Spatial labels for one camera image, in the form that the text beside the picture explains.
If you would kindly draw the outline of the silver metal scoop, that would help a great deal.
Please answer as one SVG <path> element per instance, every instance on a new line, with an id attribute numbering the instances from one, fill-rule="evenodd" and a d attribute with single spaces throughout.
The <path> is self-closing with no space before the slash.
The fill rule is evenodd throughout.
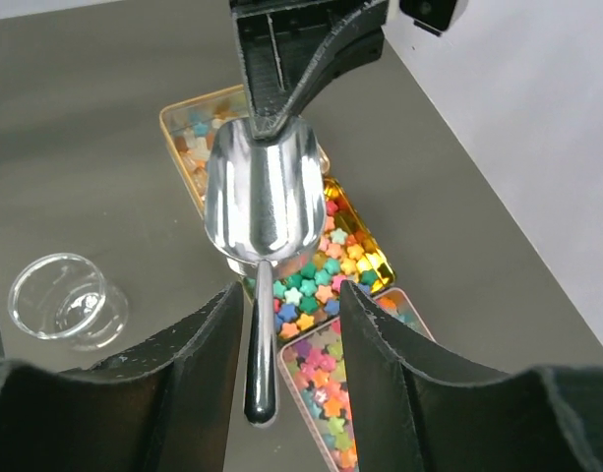
<path id="1" fill-rule="evenodd" d="M 312 259 L 327 219 L 320 156 L 301 117 L 264 141 L 248 119 L 228 121 L 211 149 L 205 230 L 232 270 L 255 281 L 244 399 L 255 427 L 278 410 L 273 284 Z"/>

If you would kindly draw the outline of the gold popsicle candy tin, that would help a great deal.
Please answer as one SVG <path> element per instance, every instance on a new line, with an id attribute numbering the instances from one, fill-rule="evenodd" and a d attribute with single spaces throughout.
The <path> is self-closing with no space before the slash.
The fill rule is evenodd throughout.
<path id="1" fill-rule="evenodd" d="M 214 137 L 222 124 L 246 116 L 247 110 L 243 87 L 237 85 L 167 105 L 159 113 L 167 150 L 200 216 Z"/>

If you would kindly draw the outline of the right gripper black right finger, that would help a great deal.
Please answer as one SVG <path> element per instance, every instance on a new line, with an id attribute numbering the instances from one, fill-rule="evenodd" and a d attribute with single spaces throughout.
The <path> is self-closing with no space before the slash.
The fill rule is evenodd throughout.
<path id="1" fill-rule="evenodd" d="M 603 367 L 498 371 L 350 281 L 339 314 L 361 470 L 603 471 Z"/>

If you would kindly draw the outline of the clear glass jar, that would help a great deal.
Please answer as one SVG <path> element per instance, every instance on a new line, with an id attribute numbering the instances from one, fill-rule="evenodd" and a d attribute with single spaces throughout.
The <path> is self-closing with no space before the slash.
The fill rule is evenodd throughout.
<path id="1" fill-rule="evenodd" d="M 124 292 L 94 262 L 73 253 L 27 265 L 12 283 L 7 310 L 23 333 L 82 352 L 115 341 L 129 316 Z"/>

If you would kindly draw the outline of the dark green star candy tin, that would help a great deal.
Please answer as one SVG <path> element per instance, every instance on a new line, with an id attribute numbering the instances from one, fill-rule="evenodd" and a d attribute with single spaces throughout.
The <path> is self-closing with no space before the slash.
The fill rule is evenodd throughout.
<path id="1" fill-rule="evenodd" d="M 344 188 L 324 179 L 328 217 L 312 259 L 273 284 L 275 336 L 291 340 L 338 314 L 340 286 L 350 280 L 376 295 L 395 282 L 395 273 Z"/>

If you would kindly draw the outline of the pink candy tin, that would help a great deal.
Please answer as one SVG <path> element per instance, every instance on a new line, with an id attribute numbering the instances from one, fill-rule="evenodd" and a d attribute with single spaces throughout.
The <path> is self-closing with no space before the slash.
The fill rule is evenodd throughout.
<path id="1" fill-rule="evenodd" d="M 321 455 L 331 471 L 357 471 L 340 318 L 318 325 L 292 305 L 274 302 L 283 346 L 278 367 Z"/>

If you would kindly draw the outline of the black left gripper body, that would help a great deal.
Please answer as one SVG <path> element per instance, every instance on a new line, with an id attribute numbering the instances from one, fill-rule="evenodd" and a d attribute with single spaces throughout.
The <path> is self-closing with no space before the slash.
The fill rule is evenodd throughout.
<path id="1" fill-rule="evenodd" d="M 388 1 L 231 1 L 247 79 L 335 79 L 380 59 Z"/>

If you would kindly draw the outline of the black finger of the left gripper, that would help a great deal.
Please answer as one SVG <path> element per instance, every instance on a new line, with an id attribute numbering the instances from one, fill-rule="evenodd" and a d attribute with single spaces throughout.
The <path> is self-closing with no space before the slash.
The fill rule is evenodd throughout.
<path id="1" fill-rule="evenodd" d="M 335 79 L 247 79 L 250 126 L 258 140 L 275 137 L 288 119 L 300 114 Z"/>

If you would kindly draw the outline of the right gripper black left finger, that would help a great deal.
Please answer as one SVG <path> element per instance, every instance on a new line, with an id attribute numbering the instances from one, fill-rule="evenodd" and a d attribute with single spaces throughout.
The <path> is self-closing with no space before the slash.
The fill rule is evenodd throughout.
<path id="1" fill-rule="evenodd" d="M 232 283 L 89 369 L 0 359 L 0 471 L 219 471 L 243 316 Z"/>

